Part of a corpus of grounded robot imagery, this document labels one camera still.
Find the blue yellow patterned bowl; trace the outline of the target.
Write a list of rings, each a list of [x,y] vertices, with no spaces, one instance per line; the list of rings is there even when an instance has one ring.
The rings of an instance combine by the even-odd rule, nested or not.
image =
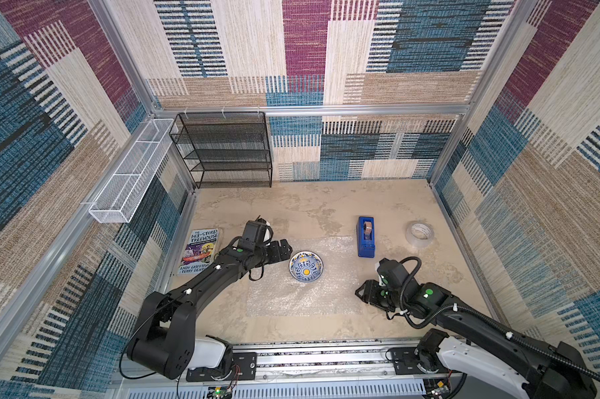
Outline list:
[[[288,268],[296,281],[312,283],[322,277],[324,264],[314,252],[300,251],[291,257]]]

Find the clear bubble wrap sheet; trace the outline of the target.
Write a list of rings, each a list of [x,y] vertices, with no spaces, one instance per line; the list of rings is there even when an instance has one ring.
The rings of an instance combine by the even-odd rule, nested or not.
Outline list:
[[[366,280],[376,279],[376,260],[358,256],[353,236],[299,239],[291,245],[293,255],[311,251],[322,259],[322,277],[312,283],[296,281],[289,272],[289,260],[268,266],[265,276],[249,285],[249,316],[305,317],[361,312],[362,303],[355,291]]]

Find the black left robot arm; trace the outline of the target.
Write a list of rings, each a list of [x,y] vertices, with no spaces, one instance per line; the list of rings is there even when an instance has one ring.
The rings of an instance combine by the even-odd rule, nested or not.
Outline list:
[[[238,243],[235,239],[221,249],[215,262],[189,282],[166,294],[153,292],[144,300],[124,349],[128,359],[168,379],[177,378],[194,356],[199,314],[251,269],[287,261],[293,252],[286,239],[245,248]]]

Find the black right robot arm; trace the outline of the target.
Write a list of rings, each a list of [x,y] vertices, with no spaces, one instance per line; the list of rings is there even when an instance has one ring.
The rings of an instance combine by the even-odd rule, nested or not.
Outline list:
[[[426,329],[414,352],[424,373],[446,369],[480,379],[516,398],[594,398],[600,374],[565,342],[552,346],[517,332],[434,283],[420,284],[418,257],[381,259],[376,279],[355,294],[387,319]]]

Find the blue tape dispenser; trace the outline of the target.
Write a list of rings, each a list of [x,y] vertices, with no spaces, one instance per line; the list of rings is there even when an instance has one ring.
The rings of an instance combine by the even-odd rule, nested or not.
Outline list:
[[[375,226],[373,217],[360,216],[357,224],[357,246],[360,258],[375,257]]]

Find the clear packing tape roll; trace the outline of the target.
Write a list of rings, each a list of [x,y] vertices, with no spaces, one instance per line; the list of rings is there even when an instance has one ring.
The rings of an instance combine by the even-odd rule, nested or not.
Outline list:
[[[428,224],[412,221],[406,226],[406,241],[416,248],[426,248],[435,239],[433,228]]]

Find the Treehouse paperback book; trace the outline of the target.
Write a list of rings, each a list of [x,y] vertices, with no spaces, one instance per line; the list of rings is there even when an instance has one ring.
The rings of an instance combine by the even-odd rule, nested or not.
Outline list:
[[[220,230],[194,229],[190,241],[185,246],[178,275],[195,275],[210,266],[215,258],[216,246],[219,242]]]

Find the black mesh shelf rack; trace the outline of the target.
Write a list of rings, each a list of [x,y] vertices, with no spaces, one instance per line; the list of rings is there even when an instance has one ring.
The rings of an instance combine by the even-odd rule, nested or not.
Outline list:
[[[273,159],[262,112],[182,112],[170,134],[195,188],[270,187]]]

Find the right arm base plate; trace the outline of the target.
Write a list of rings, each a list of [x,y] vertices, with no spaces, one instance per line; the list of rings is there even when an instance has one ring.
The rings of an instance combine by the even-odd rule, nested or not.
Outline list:
[[[421,358],[415,347],[390,347],[385,358],[396,375],[448,374],[448,370],[431,357]]]

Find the aluminium front rail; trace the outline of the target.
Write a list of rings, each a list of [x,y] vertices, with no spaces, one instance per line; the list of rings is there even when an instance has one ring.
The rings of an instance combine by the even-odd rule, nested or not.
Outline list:
[[[409,370],[397,375],[391,348],[415,347],[415,338],[239,344],[236,354],[256,353],[247,367],[253,380],[240,381],[233,398],[424,398],[427,388],[446,374],[425,376]],[[140,380],[112,377],[105,398],[209,398],[229,382],[177,382],[160,375]],[[454,398],[513,398],[475,377],[468,377]]]

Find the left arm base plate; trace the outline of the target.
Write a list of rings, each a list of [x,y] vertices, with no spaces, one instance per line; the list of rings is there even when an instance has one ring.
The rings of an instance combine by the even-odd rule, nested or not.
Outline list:
[[[258,354],[256,352],[234,352],[225,356],[218,367],[198,367],[189,369],[186,382],[221,382],[229,383],[238,374],[238,381],[253,381],[255,379]]]

